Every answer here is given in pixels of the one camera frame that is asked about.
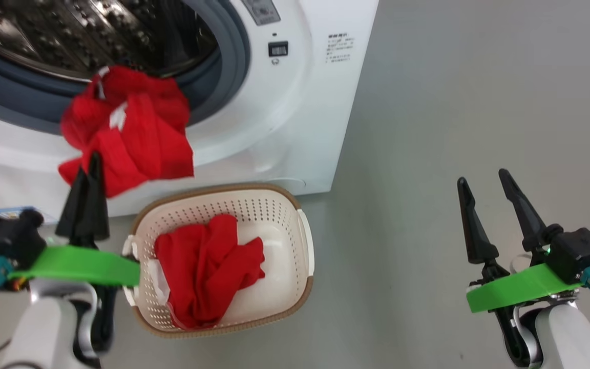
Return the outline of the red garment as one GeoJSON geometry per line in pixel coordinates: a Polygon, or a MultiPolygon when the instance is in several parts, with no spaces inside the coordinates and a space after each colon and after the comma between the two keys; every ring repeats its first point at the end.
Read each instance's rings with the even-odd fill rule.
{"type": "Polygon", "coordinates": [[[174,78],[105,66],[63,113],[61,133],[80,156],[64,161],[58,172],[73,184],[98,152],[107,198],[148,181],[192,177],[194,152],[186,136],[190,116],[189,100],[174,78]]]}
{"type": "Polygon", "coordinates": [[[161,234],[154,252],[171,290],[173,324],[183,330],[215,326],[238,291],[265,277],[262,238],[239,243],[237,220],[227,214],[161,234]]]}

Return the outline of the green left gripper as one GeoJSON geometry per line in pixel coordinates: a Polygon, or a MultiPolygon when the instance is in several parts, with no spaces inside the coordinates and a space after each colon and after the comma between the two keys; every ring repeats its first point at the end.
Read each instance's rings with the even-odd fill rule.
{"type": "MultiPolygon", "coordinates": [[[[104,165],[100,152],[91,154],[88,175],[79,168],[66,199],[55,234],[79,238],[86,203],[86,235],[92,241],[110,235],[104,165]]],[[[138,261],[97,249],[70,245],[49,246],[27,269],[9,273],[10,280],[28,283],[37,297],[89,294],[78,308],[77,340],[82,354],[103,354],[113,342],[115,300],[119,289],[134,292],[140,285],[138,261]]]]}

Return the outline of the perforated steel washer drum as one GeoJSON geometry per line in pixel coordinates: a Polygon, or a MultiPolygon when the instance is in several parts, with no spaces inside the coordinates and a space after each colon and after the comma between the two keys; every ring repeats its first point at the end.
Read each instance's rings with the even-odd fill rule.
{"type": "Polygon", "coordinates": [[[68,81],[107,65],[173,77],[217,49],[182,0],[0,0],[0,56],[68,81]]]}

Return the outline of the white front-load washing machine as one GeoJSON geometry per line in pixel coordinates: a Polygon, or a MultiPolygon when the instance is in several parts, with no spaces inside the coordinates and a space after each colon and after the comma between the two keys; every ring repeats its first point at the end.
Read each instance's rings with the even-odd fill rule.
{"type": "MultiPolygon", "coordinates": [[[[268,182],[295,195],[329,191],[380,0],[229,0],[243,21],[250,61],[221,110],[186,128],[192,177],[152,181],[108,201],[110,216],[189,189],[268,182]],[[325,63],[330,34],[354,37],[351,60],[325,63]],[[268,44],[289,42],[269,57],[268,44]]],[[[69,185],[59,164],[79,156],[59,135],[0,121],[0,208],[58,217],[69,185]]]]}

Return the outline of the blue energy label sticker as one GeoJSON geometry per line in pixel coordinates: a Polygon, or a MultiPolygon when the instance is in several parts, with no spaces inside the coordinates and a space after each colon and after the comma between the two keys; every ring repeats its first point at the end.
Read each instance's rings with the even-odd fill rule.
{"type": "Polygon", "coordinates": [[[57,224],[58,223],[58,219],[53,217],[51,214],[43,212],[42,210],[40,210],[36,207],[31,207],[31,206],[0,208],[0,217],[2,217],[4,219],[18,219],[19,216],[22,214],[22,212],[25,210],[32,210],[32,211],[38,212],[40,215],[42,215],[43,224],[57,224]]]}

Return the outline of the cream basket with brown rim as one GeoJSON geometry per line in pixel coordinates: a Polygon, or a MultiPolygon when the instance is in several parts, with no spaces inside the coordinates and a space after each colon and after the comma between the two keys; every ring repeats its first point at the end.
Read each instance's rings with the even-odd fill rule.
{"type": "Polygon", "coordinates": [[[192,339],[236,333],[283,320],[304,306],[314,279],[314,244],[307,216],[297,199],[281,187],[244,183],[183,192],[158,199],[136,217],[122,254],[139,261],[140,284],[124,288],[140,325],[166,339],[192,339]],[[159,303],[147,271],[156,238],[187,225],[205,223],[227,213],[237,219],[242,243],[264,242],[264,279],[241,290],[220,324],[210,329],[182,330],[159,303]]]}

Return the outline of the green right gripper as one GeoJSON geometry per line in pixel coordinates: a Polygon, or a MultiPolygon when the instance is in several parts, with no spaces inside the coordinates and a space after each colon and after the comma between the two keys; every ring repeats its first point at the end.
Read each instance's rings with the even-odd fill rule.
{"type": "MultiPolygon", "coordinates": [[[[520,189],[510,171],[498,171],[506,199],[512,203],[520,225],[523,249],[532,252],[545,245],[542,233],[545,223],[520,189]]],[[[509,273],[496,261],[498,248],[493,245],[475,210],[476,201],[465,177],[457,180],[457,194],[468,262],[485,263],[483,278],[471,282],[467,302],[471,313],[488,312],[495,315],[505,349],[516,367],[540,367],[543,361],[536,336],[522,323],[520,308],[539,301],[571,297],[578,289],[568,284],[547,266],[539,264],[518,273],[509,273]]]]}

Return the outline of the printed text label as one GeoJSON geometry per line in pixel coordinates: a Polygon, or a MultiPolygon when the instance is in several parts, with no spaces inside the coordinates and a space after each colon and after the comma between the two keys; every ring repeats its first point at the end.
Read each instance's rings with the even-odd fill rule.
{"type": "Polygon", "coordinates": [[[328,35],[325,63],[340,63],[351,60],[354,49],[354,37],[349,33],[328,35]]]}

